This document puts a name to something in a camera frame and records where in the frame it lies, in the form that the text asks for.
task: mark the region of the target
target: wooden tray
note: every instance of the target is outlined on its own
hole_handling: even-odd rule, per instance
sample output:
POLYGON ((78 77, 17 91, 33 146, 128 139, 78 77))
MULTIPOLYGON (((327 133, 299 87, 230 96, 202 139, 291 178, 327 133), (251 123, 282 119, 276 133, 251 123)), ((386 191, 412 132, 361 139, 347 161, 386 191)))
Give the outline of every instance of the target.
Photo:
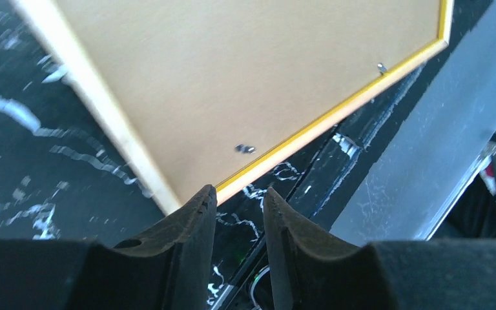
POLYGON ((448 44, 453 8, 453 0, 12 2, 165 214, 207 183, 223 202, 434 56, 448 44), (237 152, 239 144, 256 152, 237 152))

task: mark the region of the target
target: wooden frame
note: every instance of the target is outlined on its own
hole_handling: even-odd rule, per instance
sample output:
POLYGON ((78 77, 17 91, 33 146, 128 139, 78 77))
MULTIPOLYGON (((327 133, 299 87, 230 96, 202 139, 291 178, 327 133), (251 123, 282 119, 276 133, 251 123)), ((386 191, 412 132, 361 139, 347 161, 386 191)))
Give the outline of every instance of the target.
MULTIPOLYGON (((437 21, 439 31, 434 41, 398 65, 388 68, 385 74, 374 79, 364 88, 356 91, 331 110, 217 184, 218 203, 230 198, 444 49, 450 38, 453 0, 436 1, 440 1, 440 13, 439 21, 437 21)), ((72 76, 73 87, 127 159, 132 170, 152 191, 154 200, 163 213, 168 215, 181 207, 185 201, 178 199, 165 174, 154 161, 134 124, 131 123, 119 100, 93 64, 55 0, 11 0, 11 2, 28 21, 41 43, 53 53, 58 61, 66 65, 72 76)))

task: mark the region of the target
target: yellow strip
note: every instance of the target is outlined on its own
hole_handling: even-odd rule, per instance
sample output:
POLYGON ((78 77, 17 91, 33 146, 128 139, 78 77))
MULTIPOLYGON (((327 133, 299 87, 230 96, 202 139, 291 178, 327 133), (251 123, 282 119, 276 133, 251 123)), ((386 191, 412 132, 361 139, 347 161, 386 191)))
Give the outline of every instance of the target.
POLYGON ((372 81, 369 85, 364 87, 363 89, 359 90, 358 92, 354 93, 352 96, 347 98, 345 101, 339 103, 337 106, 326 112, 324 115, 320 116, 318 119, 316 119, 314 122, 308 124, 308 126, 304 127, 302 130, 298 131, 296 134, 291 136, 290 138, 286 139, 285 141, 281 142, 281 144, 277 145, 275 148, 269 150, 265 154, 261 155, 258 159, 254 160, 250 164, 248 164, 246 167, 243 169, 239 170, 237 173, 233 174, 230 178, 226 179, 225 181, 221 182, 217 187, 216 190, 219 192, 223 190, 224 188, 228 187, 230 184, 235 182, 238 178, 242 177, 247 171, 250 171, 260 164, 262 164, 264 161, 268 160, 273 154, 276 152, 282 150, 286 145, 291 144, 295 140, 299 139, 301 136, 303 136, 306 132, 310 131, 314 127, 316 127, 319 123, 323 122, 327 118, 330 118, 332 115, 336 114, 338 111, 346 108, 349 104, 351 104, 354 100, 356 100, 357 97, 362 95, 365 92, 368 92, 372 90, 373 88, 381 87, 380 85, 383 80, 389 76, 394 74, 394 72, 397 72, 402 69, 402 67, 408 67, 413 65, 414 62, 419 65, 422 60, 421 56, 424 54, 428 54, 430 50, 435 50, 437 49, 437 46, 444 46, 444 40, 446 38, 449 38, 449 29, 450 26, 446 25, 448 21, 451 22, 451 17, 449 15, 451 14, 451 8, 453 7, 453 0, 440 0, 440 19, 439 19, 439 32, 438 32, 438 38, 431 42, 429 45, 425 46, 424 48, 420 49, 417 53, 413 54, 411 57, 407 58, 391 70, 389 70, 386 74, 383 76, 379 77, 378 79, 372 81))

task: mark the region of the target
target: metal screw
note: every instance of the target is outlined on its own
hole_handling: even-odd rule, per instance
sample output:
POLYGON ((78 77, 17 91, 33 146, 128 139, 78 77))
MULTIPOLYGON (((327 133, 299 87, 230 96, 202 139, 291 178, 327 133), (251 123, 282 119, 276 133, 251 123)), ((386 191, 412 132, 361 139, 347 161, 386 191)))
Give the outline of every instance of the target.
POLYGON ((379 72, 381 72, 381 74, 387 73, 387 68, 383 65, 383 63, 378 63, 377 68, 379 69, 379 72))
POLYGON ((254 154, 256 152, 256 147, 250 145, 239 144, 234 147, 235 151, 242 154, 254 154))

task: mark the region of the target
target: beige panel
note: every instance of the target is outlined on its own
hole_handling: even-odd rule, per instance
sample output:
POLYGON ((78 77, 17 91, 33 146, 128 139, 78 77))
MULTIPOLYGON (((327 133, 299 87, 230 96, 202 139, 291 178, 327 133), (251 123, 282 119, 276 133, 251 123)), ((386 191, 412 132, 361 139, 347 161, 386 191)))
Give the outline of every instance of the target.
POLYGON ((440 11, 439 0, 56 3, 182 203, 378 78, 377 63, 436 40, 440 11))

